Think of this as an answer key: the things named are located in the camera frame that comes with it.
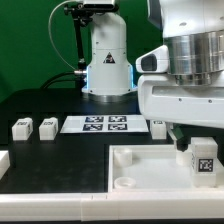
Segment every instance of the white box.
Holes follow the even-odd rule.
[[[192,183],[196,187],[216,186],[218,145],[213,138],[192,138]]]
[[[153,140],[166,139],[166,123],[164,121],[150,121],[150,131]]]
[[[33,120],[31,118],[19,119],[12,127],[14,141],[26,141],[33,132]]]
[[[40,140],[54,140],[58,132],[58,119],[55,117],[44,119],[39,127]]]

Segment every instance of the green wall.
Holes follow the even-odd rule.
[[[56,55],[48,36],[49,15],[61,2],[0,0],[0,101],[17,90],[39,88],[50,77],[71,70]],[[121,0],[120,15],[127,23],[128,60],[134,65],[136,58],[161,45],[161,32],[147,21],[146,0]],[[61,54],[77,67],[73,23],[63,8],[55,14],[52,33]],[[82,35],[90,61],[89,30],[82,30]]]

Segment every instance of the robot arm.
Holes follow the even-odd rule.
[[[150,120],[224,128],[224,1],[160,5],[164,45],[136,61],[144,73],[140,111]]]

